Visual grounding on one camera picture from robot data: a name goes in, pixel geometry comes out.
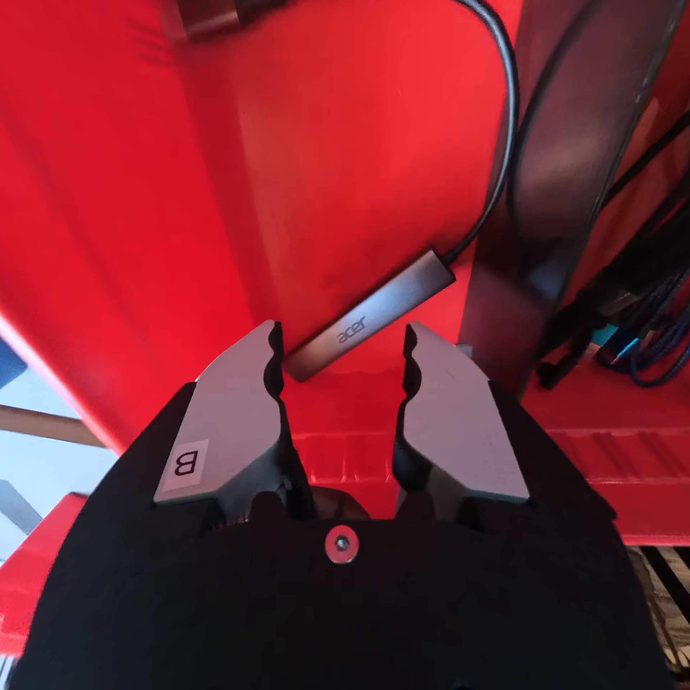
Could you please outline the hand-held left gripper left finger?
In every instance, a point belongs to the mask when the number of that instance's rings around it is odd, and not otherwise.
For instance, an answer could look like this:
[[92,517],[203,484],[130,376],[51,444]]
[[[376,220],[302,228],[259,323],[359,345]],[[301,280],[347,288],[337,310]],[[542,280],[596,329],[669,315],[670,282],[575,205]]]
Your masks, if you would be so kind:
[[294,520],[315,518],[306,471],[281,399],[281,323],[265,321],[198,376],[153,501],[216,502],[226,522],[248,520],[273,493]]

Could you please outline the red plastic bin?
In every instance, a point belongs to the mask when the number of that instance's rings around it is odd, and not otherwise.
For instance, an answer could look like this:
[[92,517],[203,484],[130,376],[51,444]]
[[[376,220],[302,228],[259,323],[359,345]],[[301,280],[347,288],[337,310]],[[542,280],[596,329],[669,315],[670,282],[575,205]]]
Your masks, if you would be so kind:
[[[576,1],[529,92],[507,189],[522,239],[552,250],[556,313],[640,231],[689,198],[689,2]],[[553,392],[526,393],[543,423],[617,513],[633,546],[689,545],[689,372],[634,391],[593,357]]]
[[484,204],[500,58],[453,1],[1,2],[1,339],[120,454],[267,319],[300,345]]

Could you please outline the grey usb hub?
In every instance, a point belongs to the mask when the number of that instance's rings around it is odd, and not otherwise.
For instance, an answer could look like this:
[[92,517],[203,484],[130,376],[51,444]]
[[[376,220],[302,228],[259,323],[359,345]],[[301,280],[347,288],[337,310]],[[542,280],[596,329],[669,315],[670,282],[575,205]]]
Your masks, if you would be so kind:
[[428,250],[289,354],[284,369],[298,382],[309,380],[454,282],[454,272]]

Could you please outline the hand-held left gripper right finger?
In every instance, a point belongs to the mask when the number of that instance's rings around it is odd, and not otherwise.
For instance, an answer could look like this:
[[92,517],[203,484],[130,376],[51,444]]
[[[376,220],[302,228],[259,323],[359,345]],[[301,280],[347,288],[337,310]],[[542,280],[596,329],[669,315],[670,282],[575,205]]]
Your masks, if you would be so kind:
[[403,356],[392,455],[401,495],[426,493],[444,522],[470,498],[525,504],[530,492],[487,375],[420,322],[407,325]]

